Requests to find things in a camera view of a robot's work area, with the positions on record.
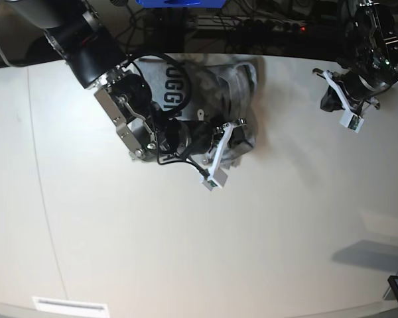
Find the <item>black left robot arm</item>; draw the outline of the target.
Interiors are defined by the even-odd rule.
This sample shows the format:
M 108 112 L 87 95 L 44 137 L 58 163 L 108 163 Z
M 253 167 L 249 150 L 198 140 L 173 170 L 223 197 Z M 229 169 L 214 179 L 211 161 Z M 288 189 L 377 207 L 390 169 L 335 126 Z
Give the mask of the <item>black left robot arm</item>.
M 343 54 L 336 62 L 346 73 L 332 73 L 351 110 L 364 114 L 381 107 L 378 97 L 398 84 L 396 1 L 339 1 L 338 34 Z

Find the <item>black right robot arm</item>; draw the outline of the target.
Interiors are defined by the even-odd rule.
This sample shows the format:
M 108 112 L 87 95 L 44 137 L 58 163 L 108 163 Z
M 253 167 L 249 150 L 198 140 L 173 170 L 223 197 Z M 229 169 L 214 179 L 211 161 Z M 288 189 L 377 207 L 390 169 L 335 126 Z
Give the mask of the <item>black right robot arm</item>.
M 246 141 L 245 122 L 212 119 L 178 120 L 192 99 L 192 82 L 184 66 L 159 52 L 126 55 L 87 1 L 9 1 L 32 25 L 43 30 L 48 43 L 69 65 L 85 89 L 97 87 L 95 97 L 130 153 L 159 165 L 187 163 L 193 155 L 225 154 Z M 153 101 L 149 83 L 128 66 L 154 56 L 184 77 L 186 95 L 171 110 Z

